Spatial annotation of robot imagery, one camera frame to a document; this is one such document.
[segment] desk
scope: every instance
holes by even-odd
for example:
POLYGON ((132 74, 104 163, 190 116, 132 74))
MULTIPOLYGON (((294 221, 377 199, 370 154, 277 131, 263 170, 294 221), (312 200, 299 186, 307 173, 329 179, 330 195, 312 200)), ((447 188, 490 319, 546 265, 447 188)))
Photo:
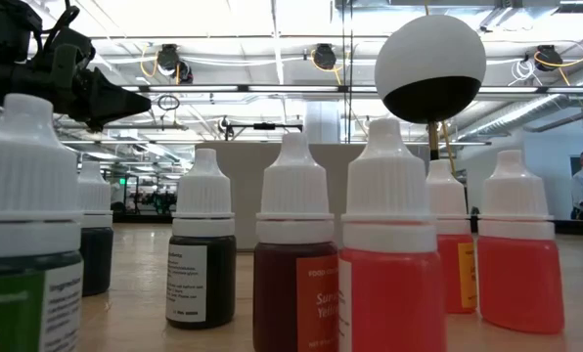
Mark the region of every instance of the desk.
MULTIPOLYGON (((237 258, 235 320, 212 330, 165 323, 169 225, 116 224, 112 287, 83 298, 79 351, 253 352, 252 255, 237 258)), ((478 315, 448 316, 450 352, 583 352, 583 237, 558 236, 565 332, 533 335, 496 328, 478 315)))

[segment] dropper bottle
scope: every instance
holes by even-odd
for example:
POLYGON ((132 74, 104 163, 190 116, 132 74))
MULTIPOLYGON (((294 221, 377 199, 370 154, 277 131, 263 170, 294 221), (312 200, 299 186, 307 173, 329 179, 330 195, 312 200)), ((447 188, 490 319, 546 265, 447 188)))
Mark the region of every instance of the dropper bottle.
POLYGON ((254 249, 256 352, 337 352, 337 248, 327 173, 303 133, 265 169, 254 249))
POLYGON ((395 118, 370 123, 348 166, 339 255, 339 351, 446 350, 443 280, 424 162, 395 118))
POLYGON ((207 329, 235 314, 235 219, 231 181, 215 150, 196 150, 178 185, 167 258, 165 318, 179 329, 207 329))
POLYGON ((78 206, 83 211, 80 253, 83 296, 107 291, 112 279, 112 189, 100 173, 100 162, 83 161, 78 175, 78 206))
POLYGON ((476 264, 464 185, 453 177, 448 160, 430 162, 426 185, 430 212, 436 218, 446 313, 473 313, 477 304, 476 264))
POLYGON ((76 349, 80 218, 76 155, 55 134, 52 104, 7 95, 0 120, 0 351, 76 349))
POLYGON ((483 184, 478 221, 480 314, 497 326, 536 333, 563 329, 563 297, 555 225, 542 179, 521 151, 498 153, 483 184))

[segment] white bottle cap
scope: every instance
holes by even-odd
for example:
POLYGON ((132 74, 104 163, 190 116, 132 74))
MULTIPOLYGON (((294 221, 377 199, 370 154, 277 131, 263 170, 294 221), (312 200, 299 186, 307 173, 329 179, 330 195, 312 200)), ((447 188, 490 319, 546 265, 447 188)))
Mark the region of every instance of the white bottle cap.
POLYGON ((217 164, 215 150, 198 149, 194 167, 178 184, 175 218, 231 218, 231 181, 217 164))
POLYGON ((481 219, 552 219, 544 183, 524 166, 521 151, 498 153, 496 169, 483 183, 481 210, 481 219))
POLYGON ((283 136, 281 153, 263 172, 257 219, 325 220, 329 212, 327 171, 318 165, 304 133, 283 136))
POLYGON ((439 219, 468 217, 464 185, 451 172, 450 161, 432 160, 426 177, 430 197, 430 212, 439 219))
POLYGON ((78 220, 76 155, 53 129, 53 106, 5 97, 0 121, 0 221, 78 220))
POLYGON ((395 118, 370 123, 365 150, 348 165, 344 221, 429 220, 424 162, 402 142, 395 118))
POLYGON ((78 206, 85 214, 112 214, 112 187, 100 173, 100 162, 83 161, 78 175, 78 206))

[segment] orange label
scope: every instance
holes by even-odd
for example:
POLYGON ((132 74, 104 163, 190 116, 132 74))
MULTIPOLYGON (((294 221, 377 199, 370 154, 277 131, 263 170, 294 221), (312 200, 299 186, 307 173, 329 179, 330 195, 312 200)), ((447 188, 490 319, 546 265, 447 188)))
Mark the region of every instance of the orange label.
POLYGON ((476 263, 474 243, 459 243, 459 279, 461 281, 461 305, 476 307, 476 263))
POLYGON ((337 352, 337 255, 298 258, 295 267, 298 352, 337 352))

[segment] cubicle wall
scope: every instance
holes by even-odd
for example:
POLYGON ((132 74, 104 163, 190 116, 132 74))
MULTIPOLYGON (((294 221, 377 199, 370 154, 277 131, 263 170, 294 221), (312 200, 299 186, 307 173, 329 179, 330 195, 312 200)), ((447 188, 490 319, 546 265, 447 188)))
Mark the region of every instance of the cubicle wall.
MULTIPOLYGON (((233 211, 236 217, 238 249, 252 250, 257 243, 254 215, 261 206, 263 170, 272 164, 279 154, 280 144, 209 142, 197 145, 197 149, 217 150, 222 172, 231 179, 233 211)), ((336 242, 341 245, 339 216, 346 208, 346 182, 348 163, 355 159, 365 145, 311 145, 316 161, 327 169, 329 203, 336 216, 336 242)), ((409 150, 428 165, 428 147, 409 146, 409 150)))

